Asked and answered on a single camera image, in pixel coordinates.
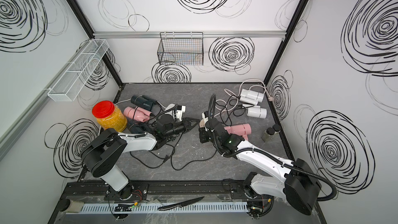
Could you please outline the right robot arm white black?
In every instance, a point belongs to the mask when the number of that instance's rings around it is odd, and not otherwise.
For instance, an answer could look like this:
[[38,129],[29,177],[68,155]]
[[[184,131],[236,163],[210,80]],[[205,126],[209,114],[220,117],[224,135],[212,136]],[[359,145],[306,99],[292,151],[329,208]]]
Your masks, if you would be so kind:
[[199,132],[201,142],[213,143],[222,157],[246,162],[266,173],[252,173],[246,178],[247,195],[251,198],[255,195],[281,198],[298,212],[310,215],[317,202],[337,196],[336,186],[314,173],[304,160],[284,159],[249,142],[249,124],[225,127],[215,118],[205,118],[200,121]]

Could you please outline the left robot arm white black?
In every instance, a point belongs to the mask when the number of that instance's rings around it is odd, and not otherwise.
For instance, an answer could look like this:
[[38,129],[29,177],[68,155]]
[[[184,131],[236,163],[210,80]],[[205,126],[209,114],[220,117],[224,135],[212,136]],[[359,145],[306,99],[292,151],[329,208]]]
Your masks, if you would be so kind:
[[179,134],[191,131],[200,123],[195,118],[182,118],[177,122],[165,114],[156,119],[154,128],[144,133],[125,134],[113,128],[103,131],[88,146],[80,157],[95,178],[101,178],[116,192],[127,189],[129,179],[116,163],[123,153],[139,150],[157,150]]

